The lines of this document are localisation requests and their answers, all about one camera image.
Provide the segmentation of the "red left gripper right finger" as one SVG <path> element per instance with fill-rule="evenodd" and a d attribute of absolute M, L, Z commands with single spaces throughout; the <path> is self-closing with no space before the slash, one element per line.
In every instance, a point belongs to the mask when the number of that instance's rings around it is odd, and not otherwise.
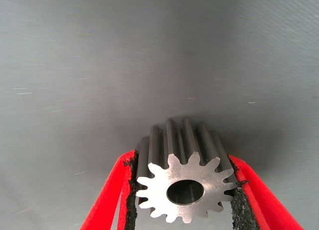
<path fill-rule="evenodd" d="M 231 202 L 235 230 L 302 230 L 303 227 L 243 160 L 228 156 L 238 181 Z"/>

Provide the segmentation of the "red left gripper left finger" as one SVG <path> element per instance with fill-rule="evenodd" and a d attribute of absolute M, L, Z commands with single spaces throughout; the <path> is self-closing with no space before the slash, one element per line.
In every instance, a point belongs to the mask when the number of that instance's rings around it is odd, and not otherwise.
<path fill-rule="evenodd" d="M 135 229 L 137 161 L 136 150 L 128 151 L 118 158 L 80 229 L 110 230 L 117 208 L 119 214 L 116 228 Z"/>

